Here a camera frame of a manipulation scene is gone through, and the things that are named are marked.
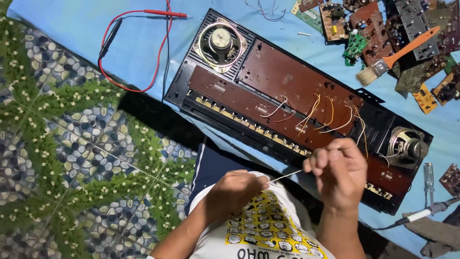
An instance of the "white t-shirt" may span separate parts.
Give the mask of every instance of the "white t-shirt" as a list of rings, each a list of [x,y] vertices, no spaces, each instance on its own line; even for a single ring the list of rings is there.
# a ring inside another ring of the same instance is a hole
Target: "white t-shirt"
[[[272,177],[251,172],[258,177]],[[213,187],[202,190],[190,212]],[[254,197],[240,215],[209,226],[190,259],[335,259],[315,239],[305,207],[280,183]]]

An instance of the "orange brush handle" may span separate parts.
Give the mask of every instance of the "orange brush handle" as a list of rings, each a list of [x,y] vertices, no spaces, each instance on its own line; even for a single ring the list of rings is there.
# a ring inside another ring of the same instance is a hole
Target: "orange brush handle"
[[[389,57],[384,57],[382,58],[383,61],[386,63],[386,65],[391,69],[393,67],[393,64],[402,56],[406,55],[407,53],[413,51],[416,49],[418,46],[422,45],[425,43],[427,40],[429,40],[431,37],[433,37],[441,27],[436,26],[434,28],[429,29],[427,32],[423,33],[422,35],[418,36],[410,42],[408,45],[404,46],[401,50],[396,52],[396,54],[389,56]]]

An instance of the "yellow wire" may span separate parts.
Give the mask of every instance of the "yellow wire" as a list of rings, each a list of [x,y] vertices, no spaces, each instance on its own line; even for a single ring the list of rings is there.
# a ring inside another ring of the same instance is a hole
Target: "yellow wire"
[[[334,103],[332,102],[332,98],[329,98],[329,97],[327,97],[327,96],[326,96],[326,98],[328,98],[328,99],[329,99],[329,101],[331,101],[331,105],[332,105],[332,117],[331,117],[331,122],[329,122],[329,123],[328,123],[328,124],[326,124],[326,125],[323,125],[322,127],[316,128],[316,129],[314,129],[314,130],[319,130],[319,129],[322,129],[322,128],[324,128],[324,127],[328,126],[329,124],[331,124],[331,123],[332,123],[332,121],[334,120]]]
[[[361,118],[361,115],[359,114],[358,108],[356,108],[355,105],[353,105],[353,107],[355,108],[356,113],[358,114],[358,118],[361,120],[362,133],[364,134],[364,146],[366,148],[366,159],[367,159],[369,157],[369,153],[368,153],[368,140],[367,140],[367,136],[366,136],[366,131],[364,130],[364,120]]]
[[[318,96],[318,103],[311,110],[310,114],[308,115],[307,119],[305,120],[304,126],[302,127],[302,129],[300,129],[299,134],[297,135],[297,137],[300,136],[300,133],[302,133],[302,131],[305,129],[305,126],[307,125],[308,120],[310,119],[310,117],[315,112],[316,108],[318,107],[319,103],[321,102],[321,95],[316,94],[316,96]]]

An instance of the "gray cloth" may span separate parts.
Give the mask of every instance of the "gray cloth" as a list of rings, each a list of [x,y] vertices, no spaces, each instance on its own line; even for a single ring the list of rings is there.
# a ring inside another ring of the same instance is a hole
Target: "gray cloth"
[[[448,252],[460,251],[460,206],[443,222],[425,217],[407,223],[405,226],[428,241],[420,251],[423,256],[436,258]]]

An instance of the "hand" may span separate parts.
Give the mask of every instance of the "hand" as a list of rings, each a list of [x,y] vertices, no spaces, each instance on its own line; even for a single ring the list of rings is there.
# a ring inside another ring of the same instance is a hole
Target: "hand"
[[[206,213],[212,221],[239,212],[254,196],[268,188],[268,178],[247,170],[227,172],[205,196]]]
[[[316,177],[325,209],[356,213],[366,184],[368,165],[356,143],[335,139],[304,161],[304,171]]]

